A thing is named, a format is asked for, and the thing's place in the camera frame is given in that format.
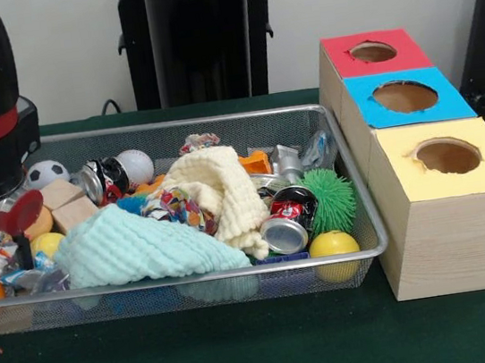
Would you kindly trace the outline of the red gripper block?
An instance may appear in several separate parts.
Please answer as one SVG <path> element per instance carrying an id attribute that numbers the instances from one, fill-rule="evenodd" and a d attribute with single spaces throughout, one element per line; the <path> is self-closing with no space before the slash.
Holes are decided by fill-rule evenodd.
<path id="1" fill-rule="evenodd" d="M 16 258 L 24 270 L 34 268 L 30 251 L 30 240 L 24 234 L 33 225 L 43 205 L 42 193 L 38 190 L 16 190 L 8 197 L 0 199 L 0 231 L 14 236 L 18 246 Z"/>

